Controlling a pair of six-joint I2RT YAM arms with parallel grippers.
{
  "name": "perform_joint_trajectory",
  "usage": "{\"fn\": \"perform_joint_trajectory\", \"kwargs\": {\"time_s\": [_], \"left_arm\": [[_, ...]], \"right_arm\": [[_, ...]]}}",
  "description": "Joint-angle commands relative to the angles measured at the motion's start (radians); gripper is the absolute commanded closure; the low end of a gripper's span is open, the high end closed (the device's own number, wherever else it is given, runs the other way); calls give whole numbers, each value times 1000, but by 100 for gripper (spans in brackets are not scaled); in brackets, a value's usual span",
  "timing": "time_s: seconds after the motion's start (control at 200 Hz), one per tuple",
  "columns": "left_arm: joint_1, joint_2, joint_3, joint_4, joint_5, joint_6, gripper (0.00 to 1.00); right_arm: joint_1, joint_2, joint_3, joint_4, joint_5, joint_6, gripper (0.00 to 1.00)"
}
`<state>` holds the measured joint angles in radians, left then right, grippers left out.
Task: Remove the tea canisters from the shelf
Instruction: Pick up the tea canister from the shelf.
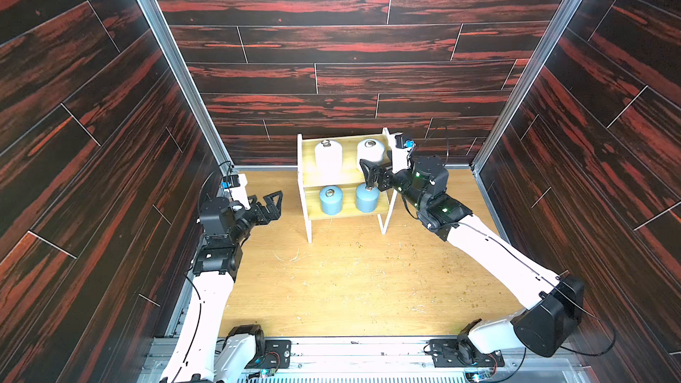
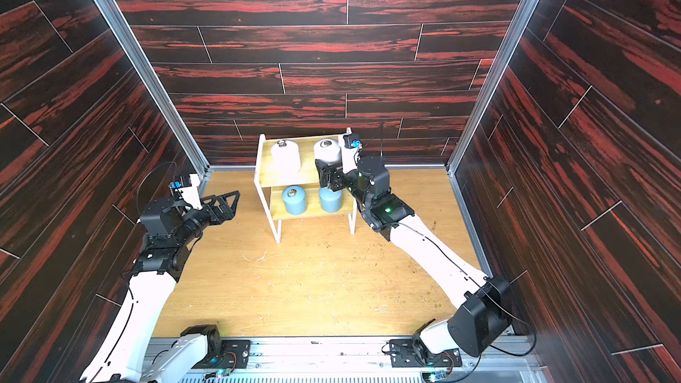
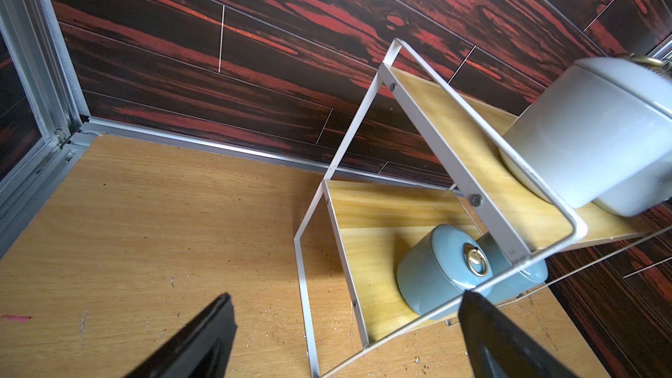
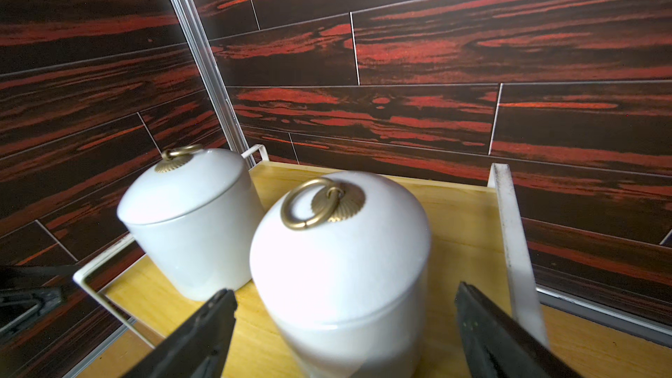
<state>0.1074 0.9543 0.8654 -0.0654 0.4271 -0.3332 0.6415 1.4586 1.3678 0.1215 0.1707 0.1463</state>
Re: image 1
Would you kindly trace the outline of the white tea canister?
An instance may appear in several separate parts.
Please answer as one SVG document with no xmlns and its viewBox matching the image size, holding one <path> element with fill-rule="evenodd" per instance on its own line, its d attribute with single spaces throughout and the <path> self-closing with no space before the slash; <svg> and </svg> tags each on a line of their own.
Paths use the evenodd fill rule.
<svg viewBox="0 0 681 383">
<path fill-rule="evenodd" d="M 356 163 L 361 168 L 360 161 L 366 160 L 374 164 L 381 164 L 386 153 L 385 145 L 375 139 L 367 138 L 361 140 L 356 146 Z"/>
<path fill-rule="evenodd" d="M 317 171 L 324 175 L 337 175 L 342 171 L 343 147 L 332 139 L 322 139 L 315 145 Z"/>
</svg>

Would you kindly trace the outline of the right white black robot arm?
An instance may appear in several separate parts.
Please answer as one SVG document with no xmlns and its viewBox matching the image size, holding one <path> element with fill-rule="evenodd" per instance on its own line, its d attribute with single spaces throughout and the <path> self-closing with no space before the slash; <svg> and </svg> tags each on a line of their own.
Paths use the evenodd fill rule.
<svg viewBox="0 0 681 383">
<path fill-rule="evenodd" d="M 418 159 L 399 172 L 366 159 L 359 166 L 369 186 L 399 193 L 427 230 L 478 262 L 519 301 L 521 309 L 514 314 L 475 320 L 459 333 L 456 349 L 463 365 L 503 349 L 525 348 L 551 357 L 579 326 L 585 283 L 559 276 L 497 237 L 469 207 L 448 195 L 449 173 L 439 158 Z"/>
</svg>

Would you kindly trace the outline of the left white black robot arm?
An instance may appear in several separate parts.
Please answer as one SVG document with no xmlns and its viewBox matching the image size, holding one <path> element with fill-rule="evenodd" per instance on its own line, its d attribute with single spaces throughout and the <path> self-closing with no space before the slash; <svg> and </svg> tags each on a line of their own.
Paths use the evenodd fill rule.
<svg viewBox="0 0 681 383">
<path fill-rule="evenodd" d="M 226 303 L 234 289 L 243 245 L 254 227 L 280 219 L 283 193 L 275 191 L 260 203 L 216 197 L 200 208 L 205 243 L 200 247 L 189 281 L 193 292 L 175 350 L 162 382 L 235 382 L 247 366 L 266 356 L 264 332 L 258 324 L 239 326 L 216 353 Z"/>
</svg>

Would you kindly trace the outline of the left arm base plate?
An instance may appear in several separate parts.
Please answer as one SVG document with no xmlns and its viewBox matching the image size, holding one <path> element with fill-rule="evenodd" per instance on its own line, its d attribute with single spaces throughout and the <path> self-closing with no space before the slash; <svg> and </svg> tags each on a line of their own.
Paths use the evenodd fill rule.
<svg viewBox="0 0 681 383">
<path fill-rule="evenodd" d="M 248 363 L 248 370 L 288 369 L 291 363 L 291 340 L 266 339 L 264 348 L 257 350 L 255 357 Z"/>
</svg>

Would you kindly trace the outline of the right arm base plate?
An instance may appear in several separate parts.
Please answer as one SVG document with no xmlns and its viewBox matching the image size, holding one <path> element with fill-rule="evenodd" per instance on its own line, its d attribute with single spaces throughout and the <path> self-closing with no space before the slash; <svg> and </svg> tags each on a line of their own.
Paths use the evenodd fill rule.
<svg viewBox="0 0 681 383">
<path fill-rule="evenodd" d="M 436 368 L 499 368 L 505 365 L 500 352 L 483 354 L 466 340 L 460 343 L 457 338 L 431 339 L 423 349 L 433 360 Z"/>
</svg>

